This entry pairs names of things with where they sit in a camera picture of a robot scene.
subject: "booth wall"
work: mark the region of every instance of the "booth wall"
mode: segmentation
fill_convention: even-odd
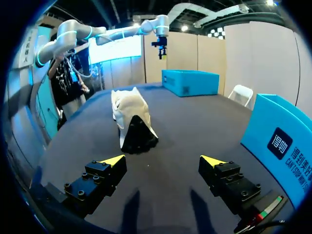
[[[251,22],[225,27],[227,73],[224,95],[235,85],[258,93],[278,94],[295,105],[299,86],[299,57],[292,30]]]
[[[197,35],[169,32],[167,69],[197,70]]]
[[[252,77],[257,93],[278,94],[293,105],[299,86],[299,56],[291,29],[250,22]]]
[[[308,45],[295,33],[300,58],[300,87],[297,107],[312,119],[312,57]]]
[[[198,70],[219,74],[218,93],[223,95],[226,74],[225,40],[197,36]]]
[[[50,28],[38,27],[38,36],[44,35],[49,39],[50,33]],[[50,138],[53,138],[58,131],[58,114],[54,103],[50,80],[47,75],[42,79],[36,97],[36,108],[43,123],[42,128],[47,131]]]
[[[105,89],[145,83],[144,43],[142,55],[119,58],[100,63]]]
[[[151,46],[154,41],[157,41],[154,34],[144,36],[146,83],[161,82],[161,70],[167,69],[167,60],[158,57],[158,47]]]

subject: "black ceiling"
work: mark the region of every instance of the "black ceiling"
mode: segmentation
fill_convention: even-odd
[[[257,13],[261,12],[276,13],[277,15],[273,16],[273,18],[276,18],[276,22],[279,22],[278,24],[282,24],[280,22],[281,17],[279,16],[278,8],[276,6],[269,7],[266,4],[266,0],[58,0],[47,12],[62,20],[68,20],[75,17],[84,24],[95,27],[123,27],[131,24],[133,15],[168,14],[176,4],[182,2],[193,3],[215,12],[244,3],[249,7],[249,13],[252,14],[233,13],[226,17],[210,21],[202,25],[201,28],[195,28],[193,27],[193,23],[204,18],[205,15],[192,10],[184,10],[171,23],[171,31],[180,31],[181,25],[186,24],[189,25],[189,33],[205,34],[207,30],[214,27],[214,22],[219,24],[218,26],[224,26],[226,24],[224,19],[228,18],[228,16],[234,15],[239,16],[232,17],[231,23],[242,23],[244,21],[253,20],[253,18],[257,17],[260,17],[260,19],[262,17],[263,20],[261,19],[261,21],[266,21],[268,18],[267,15],[257,15]]]

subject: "checkered pattern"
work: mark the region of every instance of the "checkered pattern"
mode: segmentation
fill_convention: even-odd
[[[210,32],[207,34],[207,36],[209,38],[219,38],[220,40],[225,39],[225,32],[224,32],[224,28],[220,27],[220,28],[216,28],[216,29],[212,29],[210,30]]]

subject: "white partition panel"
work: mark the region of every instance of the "white partition panel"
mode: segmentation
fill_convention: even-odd
[[[299,86],[299,56],[292,30],[264,22],[225,27],[227,74],[224,95],[235,85],[256,94],[278,94],[295,105]]]
[[[254,88],[250,25],[236,24],[224,27],[227,71],[224,96],[228,97],[237,84]]]
[[[113,88],[113,80],[112,80],[112,66],[111,61],[105,61],[101,64],[102,72],[103,72],[103,79],[105,89],[112,89]]]
[[[169,32],[167,69],[197,70],[197,35]]]
[[[167,60],[159,59],[158,47],[152,46],[154,41],[157,41],[154,34],[144,36],[146,83],[161,82],[161,70],[167,69]]]
[[[223,94],[226,73],[225,40],[197,36],[198,70],[219,74],[218,93]]]
[[[295,33],[300,57],[300,88],[297,107],[312,119],[312,56],[303,38]]]
[[[131,58],[111,60],[112,80],[114,88],[131,84]]]
[[[144,84],[145,72],[144,72],[144,57],[131,57],[131,79],[130,84]]]
[[[264,22],[250,22],[252,77],[256,93],[278,94],[296,103],[299,56],[291,29]]]

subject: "blue plastic crate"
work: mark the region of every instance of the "blue plastic crate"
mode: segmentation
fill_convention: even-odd
[[[218,94],[219,75],[188,70],[162,70],[162,85],[179,97]]]

